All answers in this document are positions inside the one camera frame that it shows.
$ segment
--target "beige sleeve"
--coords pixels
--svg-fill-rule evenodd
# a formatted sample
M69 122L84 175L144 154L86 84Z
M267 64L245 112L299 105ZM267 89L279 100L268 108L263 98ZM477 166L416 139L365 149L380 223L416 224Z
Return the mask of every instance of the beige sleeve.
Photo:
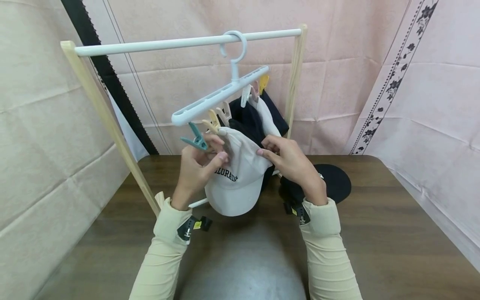
M316 206L303 201L310 222L301 225L307 246L308 283L312 300L362 299L355 273L340 237L335 202Z
M170 206L170 198L160 192L155 196L160 214L154 227L152 244L130 293L133 300L173 299L180 261L187 250L187 242L180 239L177 229L192 215L192 210L178 211Z

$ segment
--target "wrist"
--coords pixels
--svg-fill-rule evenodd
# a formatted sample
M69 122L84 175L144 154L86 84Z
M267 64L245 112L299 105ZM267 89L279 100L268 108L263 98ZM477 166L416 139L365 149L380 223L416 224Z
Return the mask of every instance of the wrist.
M325 181L318 175L310 177L300 187L305 194L305 199L316 206L328 204Z
M193 196L193 193L190 192L188 189L177 185L175 191L172 195L172 200L170 202L170 206L175 208L176 210L188 210L188 205L190 204L190 200Z

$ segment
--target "right hand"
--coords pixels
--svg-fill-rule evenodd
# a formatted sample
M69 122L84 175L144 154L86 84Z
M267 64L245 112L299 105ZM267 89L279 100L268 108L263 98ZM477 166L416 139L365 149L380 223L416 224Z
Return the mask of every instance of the right hand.
M205 187L213 173L228 162L228 154L223 151L225 144L215 134L204 134L210 152L193 146L186 146L181 152L180 176L172 195L170 205L176 210L187 210L195 193Z
M259 149L257 155L270 160L283 176L301 186L309 202L315 205L328 203L325 182L297 142L268 135L262 145L265 149Z

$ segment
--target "hanger hook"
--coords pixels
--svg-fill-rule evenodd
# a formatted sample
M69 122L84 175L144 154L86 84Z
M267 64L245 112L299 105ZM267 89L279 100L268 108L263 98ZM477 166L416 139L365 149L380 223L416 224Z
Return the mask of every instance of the hanger hook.
M242 44L242 52L240 56L234 60L230 60L230 64L232 67L232 81L237 81L239 79L239 69L237 63L242 60L247 53L247 39L245 38L243 33L238 30L230 30L225 32L223 35L237 36ZM222 53L223 57L227 57L227 53L225 52L225 44L220 44L220 52Z

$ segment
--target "clothes drying rack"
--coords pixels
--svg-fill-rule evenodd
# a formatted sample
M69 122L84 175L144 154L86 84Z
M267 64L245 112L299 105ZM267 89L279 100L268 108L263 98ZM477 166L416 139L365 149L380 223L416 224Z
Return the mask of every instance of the clothes drying rack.
M271 38L281 38L294 36L294 50L292 56L292 69L290 72L290 83L289 91L287 97L286 105L286 119L290 127L290 130L287 133L287 137L290 137L292 122L293 122L293 112L295 104L295 95L297 93L297 88L300 80L301 67L303 62L303 52L305 49L305 41L307 35L307 25L301 24L299 28L288 29L288 30L277 30L277 31L265 31L265 32L254 32L246 33L244 36L248 41L271 39ZM205 37L193 37L193 38L182 38L182 39L172 39L172 40L163 40L163 41L148 41L148 42L135 42L135 43L123 43L123 44L112 44L112 45L96 45L96 46L83 46L77 47L72 41L62 41L60 43L65 56L67 57L70 65L73 68L73 71L77 75L80 83L82 84L88 98L92 101L99 117L101 118L105 128L107 129L110 136L113 138L113 141L117 145L120 154L122 155L125 163L132 172L133 177L137 181L140 189L142 190L145 198L147 199L150 207L156 216L160 212L160 209L155 201L155 197L148 185L145 177L140 170L135 158L133 157L123 133L116 121L116 118L112 114L112 111L107 105L108 97L105 95L105 92L100 89L97 81L94 79L92 73L87 68L85 61L82 60L82 57L91 57L91 56L100 56L100 55L110 55L110 54L120 54L128 52L141 52L141 51L153 51L153 50L164 50L164 49L175 49L175 48L187 48L187 47L197 47L197 46L207 46L215 44L226 44L240 42L240 39L236 36L223 35L223 36L205 36Z

